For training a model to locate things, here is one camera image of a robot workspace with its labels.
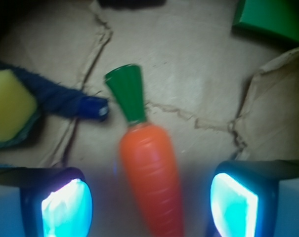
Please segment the gripper left finger glowing cyan pad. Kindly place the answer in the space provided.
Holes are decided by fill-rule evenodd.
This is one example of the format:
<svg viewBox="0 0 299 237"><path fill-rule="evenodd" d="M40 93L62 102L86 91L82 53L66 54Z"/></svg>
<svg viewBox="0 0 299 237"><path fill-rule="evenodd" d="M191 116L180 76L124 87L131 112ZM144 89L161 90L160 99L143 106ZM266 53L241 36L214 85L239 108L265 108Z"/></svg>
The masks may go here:
<svg viewBox="0 0 299 237"><path fill-rule="evenodd" d="M0 237L86 237L93 200L77 168L0 168Z"/></svg>

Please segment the gripper right finger glowing cyan pad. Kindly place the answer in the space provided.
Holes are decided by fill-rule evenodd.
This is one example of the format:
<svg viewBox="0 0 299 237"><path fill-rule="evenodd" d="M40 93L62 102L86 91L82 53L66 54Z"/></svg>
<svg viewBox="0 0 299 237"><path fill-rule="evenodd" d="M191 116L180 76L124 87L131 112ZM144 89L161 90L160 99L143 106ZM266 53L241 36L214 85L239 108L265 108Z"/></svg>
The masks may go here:
<svg viewBox="0 0 299 237"><path fill-rule="evenodd" d="M299 237L299 160L222 162L210 206L221 237Z"/></svg>

